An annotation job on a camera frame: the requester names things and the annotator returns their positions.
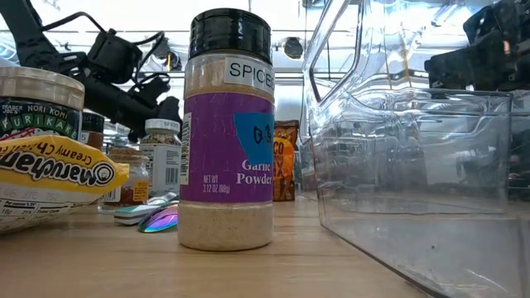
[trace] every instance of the purple label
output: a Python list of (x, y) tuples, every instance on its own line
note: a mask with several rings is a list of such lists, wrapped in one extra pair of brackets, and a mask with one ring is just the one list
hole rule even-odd
[(271, 102), (248, 94), (201, 94), (185, 100), (184, 114), (183, 200), (272, 201)]

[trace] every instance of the orange spice package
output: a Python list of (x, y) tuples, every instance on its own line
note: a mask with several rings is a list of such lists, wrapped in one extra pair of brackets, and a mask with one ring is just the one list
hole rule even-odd
[(295, 199), (295, 144), (298, 137), (298, 121), (274, 123), (274, 198), (275, 202)]

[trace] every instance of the clear plastic bin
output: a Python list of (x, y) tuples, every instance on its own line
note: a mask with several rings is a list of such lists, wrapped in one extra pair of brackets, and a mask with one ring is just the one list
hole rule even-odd
[(421, 74), (491, 2), (363, 1), (352, 69), (315, 79), (351, 3), (329, 0), (303, 65), (321, 223), (433, 296), (529, 297), (530, 204), (508, 200), (513, 95)]

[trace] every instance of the blue sticker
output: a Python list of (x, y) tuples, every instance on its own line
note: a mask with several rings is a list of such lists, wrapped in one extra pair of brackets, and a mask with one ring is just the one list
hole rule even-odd
[(272, 163), (274, 115), (271, 113), (235, 113), (234, 123), (248, 164)]

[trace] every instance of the white jar lid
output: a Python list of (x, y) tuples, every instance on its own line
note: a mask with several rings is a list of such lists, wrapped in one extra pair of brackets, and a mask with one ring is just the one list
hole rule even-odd
[(146, 130), (148, 129), (168, 129), (173, 132), (179, 132), (181, 124), (167, 119), (149, 119), (146, 120)]
[(75, 79), (48, 70), (0, 67), (0, 96), (39, 99), (81, 111), (84, 86)]

